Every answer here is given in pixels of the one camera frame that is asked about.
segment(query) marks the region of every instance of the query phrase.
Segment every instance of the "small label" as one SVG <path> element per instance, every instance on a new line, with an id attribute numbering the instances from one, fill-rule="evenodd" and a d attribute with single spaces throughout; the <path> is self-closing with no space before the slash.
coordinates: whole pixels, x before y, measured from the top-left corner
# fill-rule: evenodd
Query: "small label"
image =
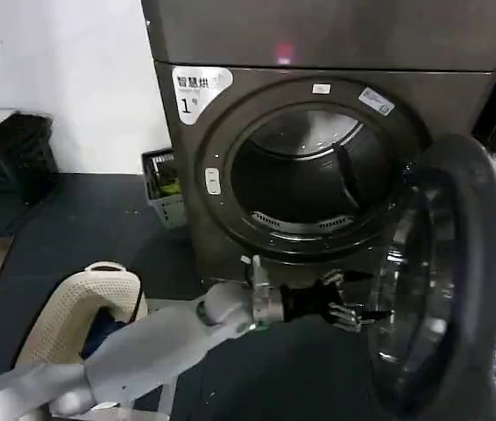
<path id="1" fill-rule="evenodd" d="M 227 68 L 194 68 L 176 66 L 172 69 L 174 94 L 180 120 L 193 125 L 200 114 L 232 84 Z"/>
<path id="2" fill-rule="evenodd" d="M 313 94 L 328 95 L 332 86 L 329 83 L 315 83 L 312 85 Z"/>
<path id="3" fill-rule="evenodd" d="M 359 101 L 366 103 L 383 116 L 387 116 L 390 114 L 390 111 L 394 109 L 393 103 L 371 88 L 365 88 L 363 92 L 361 92 L 361 95 L 359 95 Z"/>

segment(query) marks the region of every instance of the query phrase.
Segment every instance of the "dryer drum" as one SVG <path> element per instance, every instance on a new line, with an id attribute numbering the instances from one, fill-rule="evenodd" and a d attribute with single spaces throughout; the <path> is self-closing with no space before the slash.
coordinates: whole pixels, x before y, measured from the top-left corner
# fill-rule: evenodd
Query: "dryer drum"
<path id="1" fill-rule="evenodd" d="M 374 130 L 329 111 L 285 111 L 239 148 L 231 184 L 246 212 L 287 234 L 330 234 L 381 203 L 395 162 Z"/>

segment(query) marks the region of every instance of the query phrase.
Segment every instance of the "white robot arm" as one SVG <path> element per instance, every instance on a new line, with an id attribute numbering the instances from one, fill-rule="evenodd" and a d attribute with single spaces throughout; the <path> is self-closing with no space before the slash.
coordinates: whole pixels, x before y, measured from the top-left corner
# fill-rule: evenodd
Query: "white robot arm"
<path id="1" fill-rule="evenodd" d="M 0 375 L 0 421 L 42 419 L 50 412 L 69 417 L 99 403 L 131 403 L 257 324 L 314 313 L 359 332 L 361 325 L 389 313 L 357 314 L 346 307 L 341 274 L 330 274 L 308 289 L 271 289 L 258 256 L 252 265 L 251 289 L 217 284 L 190 303 L 156 311 L 112 333 L 83 364 L 17 367 Z"/>

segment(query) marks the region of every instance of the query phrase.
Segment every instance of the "number 1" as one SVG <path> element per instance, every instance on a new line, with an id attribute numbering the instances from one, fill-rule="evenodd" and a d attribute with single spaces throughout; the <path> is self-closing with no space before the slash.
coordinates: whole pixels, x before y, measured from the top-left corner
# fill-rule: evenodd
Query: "number 1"
<path id="1" fill-rule="evenodd" d="M 184 109 L 182 110 L 182 112 L 184 114 L 191 114 L 191 111 L 188 110 L 188 100 L 186 98 L 183 98 L 181 101 L 184 103 Z"/>

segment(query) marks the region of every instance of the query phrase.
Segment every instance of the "dark floor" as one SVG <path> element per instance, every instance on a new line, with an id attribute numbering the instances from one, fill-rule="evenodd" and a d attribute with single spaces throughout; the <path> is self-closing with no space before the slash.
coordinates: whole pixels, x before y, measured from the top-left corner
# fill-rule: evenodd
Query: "dark floor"
<path id="1" fill-rule="evenodd" d="M 0 274 L 0 373 L 9 370 L 56 285 L 97 260 L 122 263 L 148 298 L 203 293 L 186 229 L 165 232 L 141 177 L 67 175 L 33 210 L 0 205 L 0 236 L 17 233 Z M 173 420 L 380 419 L 364 343 L 307 318 L 229 341 L 180 377 Z M 155 410 L 158 394 L 137 403 Z"/>

